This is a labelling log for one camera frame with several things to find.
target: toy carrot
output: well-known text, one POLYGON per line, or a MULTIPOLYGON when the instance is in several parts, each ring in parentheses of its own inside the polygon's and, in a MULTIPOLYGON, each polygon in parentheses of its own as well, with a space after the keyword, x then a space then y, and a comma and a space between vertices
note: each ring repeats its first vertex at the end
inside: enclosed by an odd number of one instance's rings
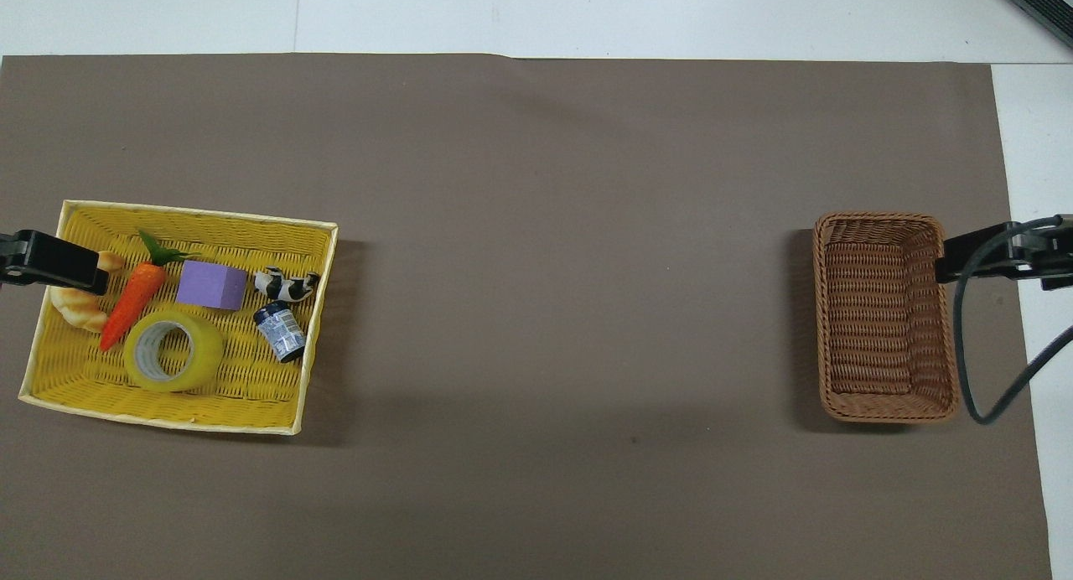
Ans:
POLYGON ((107 323, 101 331, 101 352, 107 352, 114 346, 120 337, 133 327, 138 316, 142 316, 145 306, 148 306, 152 296, 164 285, 167 273, 164 271, 165 263, 182 262, 187 256, 178 249, 165 249, 160 247, 157 239, 144 229, 137 232, 142 236, 145 248, 149 249, 149 262, 143 262, 131 271, 131 279, 123 286, 123 293, 119 294, 119 302, 112 310, 107 323))

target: toy cow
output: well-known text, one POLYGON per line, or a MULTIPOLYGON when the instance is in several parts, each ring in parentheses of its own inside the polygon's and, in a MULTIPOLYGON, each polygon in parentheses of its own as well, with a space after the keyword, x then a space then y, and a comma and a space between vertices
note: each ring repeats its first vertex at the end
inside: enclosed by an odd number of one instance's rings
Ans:
POLYGON ((305 279, 292 276, 290 279, 283 278, 283 271, 276 266, 266 267, 268 271, 255 271, 253 273, 253 288, 261 291, 270 300, 279 301, 302 301, 309 297, 309 294, 317 289, 317 283, 321 282, 321 274, 310 271, 305 279))

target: yellow tape roll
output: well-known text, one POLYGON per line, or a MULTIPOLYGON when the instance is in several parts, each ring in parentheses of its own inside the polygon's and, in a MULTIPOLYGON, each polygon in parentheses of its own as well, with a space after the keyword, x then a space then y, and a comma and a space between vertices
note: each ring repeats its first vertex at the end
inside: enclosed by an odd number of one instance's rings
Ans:
POLYGON ((209 321, 178 312, 150 313, 127 336, 123 365, 134 385, 151 391, 186 391, 216 377, 223 359, 223 337, 209 321), (190 355, 179 374, 167 374, 160 366, 164 336, 179 328, 190 342, 190 355))

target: white table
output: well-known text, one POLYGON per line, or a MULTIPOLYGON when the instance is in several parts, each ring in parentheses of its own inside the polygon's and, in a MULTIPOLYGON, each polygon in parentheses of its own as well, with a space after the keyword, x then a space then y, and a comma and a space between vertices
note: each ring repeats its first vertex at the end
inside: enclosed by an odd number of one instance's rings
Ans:
MULTIPOLYGON (((0 56, 253 51, 989 62, 1014 220, 1073 213, 1073 49, 1008 0, 0 0, 0 56)), ((1020 300, 1034 355, 1073 289, 1020 300)), ((1054 577, 1073 579, 1073 352, 1031 392, 1054 577)))

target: basket rim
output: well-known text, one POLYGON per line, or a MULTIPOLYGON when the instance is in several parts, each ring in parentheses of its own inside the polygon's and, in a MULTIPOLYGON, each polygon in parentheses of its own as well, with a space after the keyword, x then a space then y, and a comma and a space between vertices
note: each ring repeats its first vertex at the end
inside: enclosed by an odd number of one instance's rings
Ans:
POLYGON ((76 408, 73 405, 56 404, 54 401, 42 400, 30 392, 33 384, 33 368, 38 361, 40 347, 42 345, 42 332, 45 327, 45 315, 48 313, 50 302, 48 300, 48 289, 45 289, 41 300, 41 309, 38 313, 38 325, 33 331, 33 342, 30 344, 30 356, 27 358, 26 371, 23 374, 23 384, 19 385, 18 398, 27 404, 41 405, 43 408, 50 408, 61 413, 72 413, 84 417, 93 417, 105 420, 118 420, 118 422, 151 426, 159 428, 176 428, 177 430, 203 431, 203 432, 251 432, 251 434, 275 434, 295 435, 302 431, 302 417, 306 407, 306 393, 309 382, 312 377, 312 367, 317 358, 317 343, 320 336, 321 316, 324 312, 324 298, 327 291, 327 283, 332 274, 332 267, 335 262, 336 248, 339 239, 339 225, 334 221, 308 221, 296 220, 288 217, 267 217, 258 213, 220 212, 220 210, 192 209, 192 207, 173 206, 147 206, 142 203, 119 203, 119 202, 89 202, 89 199, 64 198, 60 210, 59 222, 56 226, 56 235, 61 236, 71 214, 77 209, 130 209, 130 210, 152 210, 152 212, 183 213, 183 214, 207 214, 207 217, 225 217, 234 220, 258 221, 265 224, 302 225, 307 228, 322 228, 328 233, 328 247, 325 252, 325 268, 318 282, 315 300, 311 312, 309 327, 306 329, 307 346, 306 353, 302 357, 302 370, 298 377, 298 399, 297 410, 294 420, 290 426, 274 426, 268 428, 256 428, 250 426, 210 426, 189 422, 178 422, 177 420, 146 419, 133 415, 109 415, 109 413, 98 413, 85 408, 76 408))
MULTIPOLYGON (((839 420, 855 420, 856 422, 874 422, 874 423, 931 423, 941 422, 942 420, 949 420, 954 417, 957 413, 958 405, 960 403, 960 393, 956 389, 956 371, 954 363, 954 355, 951 347, 951 328, 950 328, 950 316, 946 313, 942 313, 940 317, 940 327, 942 331, 942 343, 943 350, 945 352, 945 363, 944 369, 946 370, 947 382, 951 386, 951 401, 945 408, 940 410, 934 415, 850 415, 850 413, 844 413, 840 411, 832 401, 832 396, 835 393, 831 385, 831 370, 827 363, 827 355, 825 352, 831 350, 831 344, 826 337, 829 334, 829 310, 826 304, 827 301, 827 266, 826 266, 826 229, 831 227, 836 221, 920 221, 935 233, 937 244, 942 248, 944 233, 942 224, 935 217, 930 217, 927 213, 910 213, 910 212, 862 212, 862 210, 842 210, 842 212, 831 212, 824 213, 817 220, 815 226, 812 229, 812 267, 813 267, 813 281, 815 288, 815 321, 817 321, 817 348, 819 355, 818 367, 819 367, 819 386, 820 386, 820 401, 823 405, 825 412, 829 416, 839 420)), ((938 302, 940 308, 945 312, 946 310, 946 289, 939 286, 937 291, 938 302)), ((846 397, 865 397, 865 396, 876 396, 874 393, 843 393, 846 397)), ((903 396, 885 396, 885 398, 905 398, 903 396)))

